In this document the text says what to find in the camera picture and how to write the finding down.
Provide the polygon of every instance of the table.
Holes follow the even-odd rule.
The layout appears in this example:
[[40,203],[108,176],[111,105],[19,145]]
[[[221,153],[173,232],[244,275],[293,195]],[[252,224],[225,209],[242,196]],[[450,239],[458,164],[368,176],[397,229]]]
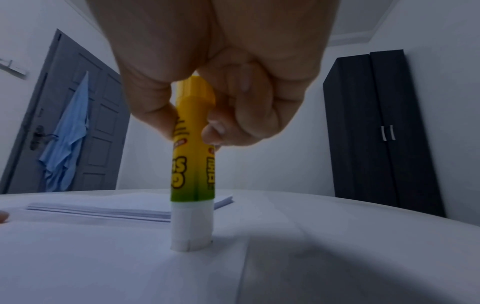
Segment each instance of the table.
[[[215,211],[215,231],[250,237],[240,303],[480,303],[480,227],[333,197],[217,194],[235,203]],[[0,209],[14,221],[37,195],[58,194],[1,196]]]

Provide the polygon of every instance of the glue stick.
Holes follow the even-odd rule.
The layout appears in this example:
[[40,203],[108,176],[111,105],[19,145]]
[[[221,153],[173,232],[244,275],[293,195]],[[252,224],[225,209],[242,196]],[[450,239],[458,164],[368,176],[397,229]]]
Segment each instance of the glue stick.
[[215,147],[202,140],[215,106],[213,88],[200,76],[177,86],[178,120],[171,171],[171,249],[201,250],[212,242],[215,199]]

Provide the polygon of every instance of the dark cabinet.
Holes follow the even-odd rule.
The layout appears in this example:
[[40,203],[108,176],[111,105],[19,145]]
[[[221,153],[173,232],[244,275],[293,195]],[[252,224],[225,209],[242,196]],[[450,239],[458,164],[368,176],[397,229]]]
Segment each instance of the dark cabinet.
[[338,58],[323,88],[336,196],[445,216],[403,50]]

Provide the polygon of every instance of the door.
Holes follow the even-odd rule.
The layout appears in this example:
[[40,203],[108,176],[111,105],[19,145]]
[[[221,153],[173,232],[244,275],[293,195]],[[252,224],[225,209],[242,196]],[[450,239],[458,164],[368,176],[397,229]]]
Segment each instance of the door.
[[403,50],[370,54],[401,208],[445,217],[414,83]]
[[111,190],[116,188],[130,113],[124,101],[120,75],[58,31],[50,48],[49,67],[41,75],[41,87],[31,107],[31,119],[25,121],[25,137],[10,159],[6,175],[6,193],[44,192],[44,167],[39,158],[57,123],[89,72],[89,130],[83,140],[74,191]]
[[369,55],[338,58],[323,87],[336,196],[398,206]]

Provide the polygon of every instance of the yellow cap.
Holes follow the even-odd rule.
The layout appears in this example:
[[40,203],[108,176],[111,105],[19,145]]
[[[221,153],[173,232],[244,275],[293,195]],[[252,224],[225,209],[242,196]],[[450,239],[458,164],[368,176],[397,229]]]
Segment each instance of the yellow cap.
[[212,86],[200,76],[190,76],[179,81],[176,89],[176,105],[186,97],[200,97],[215,105],[215,91]]

